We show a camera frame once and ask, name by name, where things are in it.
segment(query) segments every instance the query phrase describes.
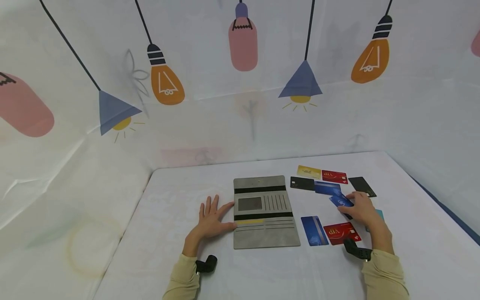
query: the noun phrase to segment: wrist strap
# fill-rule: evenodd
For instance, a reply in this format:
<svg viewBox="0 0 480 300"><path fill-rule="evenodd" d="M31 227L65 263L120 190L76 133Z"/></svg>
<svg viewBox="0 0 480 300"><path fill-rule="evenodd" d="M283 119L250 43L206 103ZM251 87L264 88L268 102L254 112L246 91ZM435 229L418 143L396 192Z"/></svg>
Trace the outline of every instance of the wrist strap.
<svg viewBox="0 0 480 300"><path fill-rule="evenodd" d="M369 261L372 257L372 249L359 248L353 239L344 239L345 250L353 256Z"/></svg>
<svg viewBox="0 0 480 300"><path fill-rule="evenodd" d="M197 273L211 273L215 270L216 263L218 259L213 256L209 255L205 262L197 260L195 264L197 265Z"/></svg>

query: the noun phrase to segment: blue lamp shade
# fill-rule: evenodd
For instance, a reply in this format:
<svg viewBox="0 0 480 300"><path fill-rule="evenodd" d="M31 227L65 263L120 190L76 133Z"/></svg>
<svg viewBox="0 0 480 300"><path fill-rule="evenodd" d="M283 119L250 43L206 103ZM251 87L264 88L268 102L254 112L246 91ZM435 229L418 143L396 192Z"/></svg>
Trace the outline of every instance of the blue lamp shade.
<svg viewBox="0 0 480 300"><path fill-rule="evenodd" d="M130 104L100 91L98 100L100 102L100 133L104 135L115 125L128 117L141 113L142 111Z"/></svg>
<svg viewBox="0 0 480 300"><path fill-rule="evenodd" d="M323 94L322 90L318 86L312 68L310 68L308 61L304 60L278 97L313 96L321 94Z"/></svg>

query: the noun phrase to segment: yellow bulb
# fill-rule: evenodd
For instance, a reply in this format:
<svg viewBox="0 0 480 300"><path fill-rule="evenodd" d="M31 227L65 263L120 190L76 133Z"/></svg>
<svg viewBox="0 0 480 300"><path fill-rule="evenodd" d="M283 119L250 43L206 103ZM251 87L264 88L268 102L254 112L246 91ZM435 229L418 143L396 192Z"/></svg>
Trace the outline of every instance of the yellow bulb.
<svg viewBox="0 0 480 300"><path fill-rule="evenodd" d="M364 84L377 79L387 68L389 58L388 40L372 40L353 66L352 80Z"/></svg>
<svg viewBox="0 0 480 300"><path fill-rule="evenodd" d="M167 65L152 66L152 89L156 99L165 105L175 105L185 99L183 86Z"/></svg>
<svg viewBox="0 0 480 300"><path fill-rule="evenodd" d="M310 101L310 96L291 96L290 99L295 103L307 103Z"/></svg>
<svg viewBox="0 0 480 300"><path fill-rule="evenodd" d="M132 121L132 118L128 117L125 120L120 121L120 123L118 123L117 125L113 126L113 129L118 131L124 130L125 128L127 128L128 125L130 125L131 121Z"/></svg>

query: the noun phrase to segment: pink light bulb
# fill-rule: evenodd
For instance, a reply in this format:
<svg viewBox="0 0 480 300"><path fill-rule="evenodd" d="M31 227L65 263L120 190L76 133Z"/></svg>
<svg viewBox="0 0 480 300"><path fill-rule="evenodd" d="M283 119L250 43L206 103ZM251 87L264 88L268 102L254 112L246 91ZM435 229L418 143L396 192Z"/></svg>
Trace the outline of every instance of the pink light bulb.
<svg viewBox="0 0 480 300"><path fill-rule="evenodd" d="M480 57L480 32L478 32L477 36L473 40L471 49L475 56Z"/></svg>
<svg viewBox="0 0 480 300"><path fill-rule="evenodd" d="M0 117L30 137L47 134L55 123L50 109L25 81L1 72Z"/></svg>
<svg viewBox="0 0 480 300"><path fill-rule="evenodd" d="M248 18L245 3L237 4L235 14L237 18L228 30L232 64L239 71L251 71L258 62L257 28Z"/></svg>

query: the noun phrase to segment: right hand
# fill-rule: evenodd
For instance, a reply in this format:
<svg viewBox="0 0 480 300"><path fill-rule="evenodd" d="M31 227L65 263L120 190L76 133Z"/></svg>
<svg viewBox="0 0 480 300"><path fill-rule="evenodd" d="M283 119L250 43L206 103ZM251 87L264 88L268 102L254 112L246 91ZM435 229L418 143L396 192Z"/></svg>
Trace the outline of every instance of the right hand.
<svg viewBox="0 0 480 300"><path fill-rule="evenodd" d="M354 205L352 207L339 206L337 209L341 213L352 216L356 221L367 227L384 223L380 215L375 211L375 207L373 207L372 201L366 193L353 192L346 197L352 200Z"/></svg>

